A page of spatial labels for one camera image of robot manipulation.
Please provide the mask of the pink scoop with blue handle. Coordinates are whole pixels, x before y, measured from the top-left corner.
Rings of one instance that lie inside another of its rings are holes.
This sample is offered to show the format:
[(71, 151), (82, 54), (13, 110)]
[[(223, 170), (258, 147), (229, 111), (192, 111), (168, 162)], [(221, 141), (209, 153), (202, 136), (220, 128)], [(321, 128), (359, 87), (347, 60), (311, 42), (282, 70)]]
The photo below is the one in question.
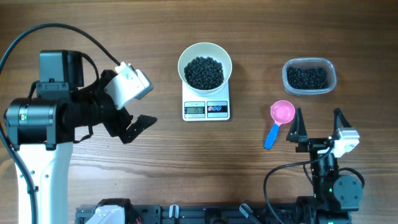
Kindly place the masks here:
[(272, 119), (274, 120), (274, 124), (266, 137), (264, 143), (265, 149), (271, 149), (274, 145), (279, 133), (280, 126), (282, 124), (287, 124), (294, 119), (295, 107), (291, 102), (287, 100), (279, 100), (271, 106), (270, 113)]

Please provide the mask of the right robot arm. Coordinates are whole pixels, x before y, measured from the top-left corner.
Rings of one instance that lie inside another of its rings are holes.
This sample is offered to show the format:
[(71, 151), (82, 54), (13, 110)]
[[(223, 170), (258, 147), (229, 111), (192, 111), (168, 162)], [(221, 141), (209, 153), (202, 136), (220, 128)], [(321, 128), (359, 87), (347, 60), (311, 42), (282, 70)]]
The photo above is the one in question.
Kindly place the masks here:
[(296, 152), (309, 153), (313, 195), (300, 196), (295, 203), (295, 223), (351, 223), (351, 212), (359, 210), (364, 177), (349, 167), (340, 168), (338, 159), (359, 144), (359, 133), (337, 108), (333, 111), (333, 134), (309, 138), (301, 109), (295, 112), (287, 140), (297, 144)]

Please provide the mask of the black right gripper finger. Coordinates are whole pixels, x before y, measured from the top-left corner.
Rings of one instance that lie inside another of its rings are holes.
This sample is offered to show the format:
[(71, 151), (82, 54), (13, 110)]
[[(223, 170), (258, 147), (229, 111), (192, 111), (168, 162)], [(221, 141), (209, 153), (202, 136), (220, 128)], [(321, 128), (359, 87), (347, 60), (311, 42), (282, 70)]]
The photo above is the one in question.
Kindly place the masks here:
[(295, 116), (287, 134), (286, 140), (294, 143), (302, 143), (308, 141), (301, 108), (297, 108), (295, 111)]
[(334, 114), (334, 126), (333, 126), (333, 134), (337, 133), (339, 128), (350, 128), (350, 123), (346, 120), (343, 115), (343, 112), (339, 108), (335, 108), (333, 110)]

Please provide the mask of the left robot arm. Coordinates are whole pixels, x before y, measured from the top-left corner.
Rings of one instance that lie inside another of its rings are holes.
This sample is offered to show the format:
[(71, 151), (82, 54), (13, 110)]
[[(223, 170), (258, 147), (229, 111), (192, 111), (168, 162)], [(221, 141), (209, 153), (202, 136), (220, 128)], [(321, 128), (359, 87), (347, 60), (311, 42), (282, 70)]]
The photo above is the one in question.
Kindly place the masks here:
[(25, 98), (12, 101), (4, 121), (7, 143), (22, 163), (18, 187), (19, 221), (39, 223), (68, 221), (68, 170), (75, 130), (102, 124), (111, 137), (128, 144), (156, 122), (147, 115), (134, 117), (126, 110), (153, 89), (141, 70), (128, 63), (96, 74), (84, 84), (87, 54), (72, 50), (43, 50), (40, 78)]

